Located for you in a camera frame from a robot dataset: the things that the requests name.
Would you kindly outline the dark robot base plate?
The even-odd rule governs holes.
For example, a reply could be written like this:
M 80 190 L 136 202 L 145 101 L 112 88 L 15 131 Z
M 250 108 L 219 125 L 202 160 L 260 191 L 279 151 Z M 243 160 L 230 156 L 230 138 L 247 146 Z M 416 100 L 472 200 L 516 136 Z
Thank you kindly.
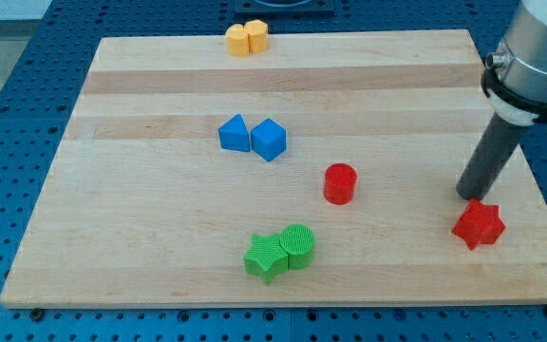
M 233 0 L 235 14 L 334 13 L 335 0 Z

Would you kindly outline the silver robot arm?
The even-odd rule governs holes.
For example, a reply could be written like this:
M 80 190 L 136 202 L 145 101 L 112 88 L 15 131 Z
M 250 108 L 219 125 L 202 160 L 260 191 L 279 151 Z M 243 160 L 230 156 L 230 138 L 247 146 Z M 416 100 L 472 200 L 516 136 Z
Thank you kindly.
M 521 0 L 481 87 L 498 116 L 516 126 L 547 124 L 547 0 Z

